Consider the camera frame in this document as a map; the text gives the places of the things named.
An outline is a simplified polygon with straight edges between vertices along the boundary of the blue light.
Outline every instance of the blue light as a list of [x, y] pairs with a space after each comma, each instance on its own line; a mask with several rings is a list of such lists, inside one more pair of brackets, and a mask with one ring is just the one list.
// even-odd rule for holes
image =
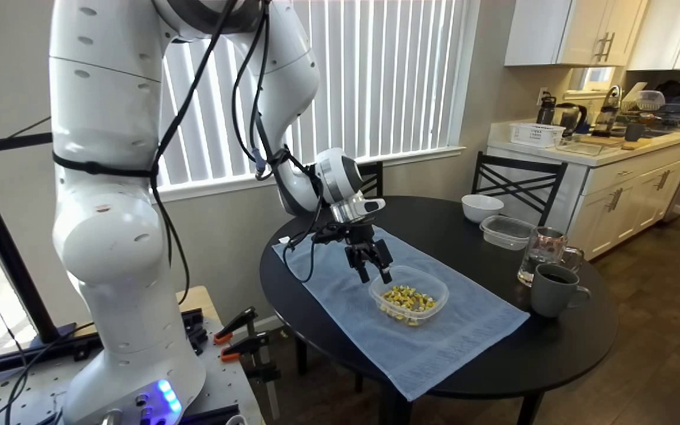
[[180, 405], [180, 400], [177, 400], [169, 380], [157, 380], [156, 387], [157, 387], [161, 398], [167, 402], [167, 409], [169, 409], [173, 413], [180, 413], [180, 411], [182, 411], [182, 405]]
[[173, 386], [169, 386], [169, 380], [157, 380], [157, 386], [156, 386], [161, 392], [173, 392]]

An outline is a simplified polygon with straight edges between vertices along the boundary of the kitchen counter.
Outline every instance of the kitchen counter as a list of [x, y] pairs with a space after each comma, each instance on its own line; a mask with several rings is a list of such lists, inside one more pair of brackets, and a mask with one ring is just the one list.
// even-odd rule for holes
[[670, 150], [680, 145], [680, 130], [661, 134], [661, 137], [647, 137], [638, 140], [622, 147], [604, 147], [599, 154], [581, 154], [581, 151], [563, 151], [559, 147], [530, 147], [530, 145], [513, 145], [510, 143], [510, 124], [494, 124], [489, 134], [489, 150], [547, 158], [547, 160], [567, 160], [586, 169], [599, 169], [618, 160], [628, 160], [635, 156], [653, 154], [661, 150]]

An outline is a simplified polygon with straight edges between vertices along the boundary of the blue placemat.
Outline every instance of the blue placemat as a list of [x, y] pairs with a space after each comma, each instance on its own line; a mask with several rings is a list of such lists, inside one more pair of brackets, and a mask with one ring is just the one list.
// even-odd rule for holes
[[[449, 287], [449, 302], [419, 328], [392, 321], [367, 295], [367, 287], [347, 267], [344, 245], [314, 245], [314, 274], [305, 283], [347, 339], [389, 379], [409, 400], [417, 400], [478, 352], [510, 336], [528, 315], [491, 295], [468, 277], [376, 226], [392, 263], [416, 267]], [[298, 280], [308, 274], [308, 237], [287, 250], [286, 261]]]

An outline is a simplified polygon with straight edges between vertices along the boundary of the black table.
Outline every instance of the black table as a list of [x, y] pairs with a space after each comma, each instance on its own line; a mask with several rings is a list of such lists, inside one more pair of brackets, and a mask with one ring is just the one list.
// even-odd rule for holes
[[[458, 204], [388, 198], [388, 208], [376, 218], [376, 225], [527, 310], [528, 290], [514, 277], [522, 254], [484, 243], [478, 226], [462, 218]], [[279, 237], [294, 234], [298, 226], [300, 223], [294, 221], [281, 226], [262, 254], [259, 280], [268, 304], [305, 342], [332, 362], [379, 380], [379, 422], [409, 422], [411, 405], [356, 350], [268, 248]], [[613, 308], [604, 280], [589, 264], [581, 264], [579, 274], [583, 287], [593, 290], [588, 304], [569, 310], [559, 320], [530, 317], [513, 336], [482, 352], [428, 394], [465, 400], [523, 398], [520, 422], [534, 422], [547, 391], [593, 372], [613, 346]]]

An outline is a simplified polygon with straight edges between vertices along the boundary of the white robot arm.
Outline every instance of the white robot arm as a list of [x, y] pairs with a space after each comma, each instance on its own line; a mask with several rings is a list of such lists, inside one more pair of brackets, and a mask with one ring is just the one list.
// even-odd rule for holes
[[55, 248], [88, 302], [103, 352], [70, 383], [64, 422], [177, 422], [202, 387], [169, 283], [166, 223], [148, 182], [157, 160], [161, 61], [169, 40], [227, 31], [247, 45], [268, 12], [259, 134], [282, 205], [293, 216], [332, 216], [323, 239], [344, 239], [351, 264], [383, 277], [389, 256], [370, 241], [358, 173], [339, 151], [294, 169], [286, 128], [319, 85], [305, 31], [287, 0], [57, 0], [49, 90], [57, 163]]

